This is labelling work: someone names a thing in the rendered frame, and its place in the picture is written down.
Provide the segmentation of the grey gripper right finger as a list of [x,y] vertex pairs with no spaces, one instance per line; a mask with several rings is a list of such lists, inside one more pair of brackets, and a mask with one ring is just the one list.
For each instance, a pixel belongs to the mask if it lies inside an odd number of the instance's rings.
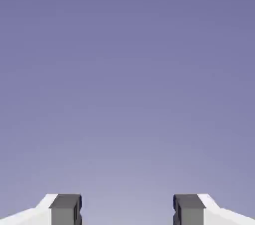
[[209,194],[175,194],[173,225],[255,225],[255,219],[221,208]]

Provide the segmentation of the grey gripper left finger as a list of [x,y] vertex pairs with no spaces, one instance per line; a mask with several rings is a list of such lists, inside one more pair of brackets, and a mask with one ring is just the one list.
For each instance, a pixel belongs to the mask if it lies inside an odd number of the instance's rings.
[[82,225],[80,194],[46,194],[33,208],[0,219],[0,225]]

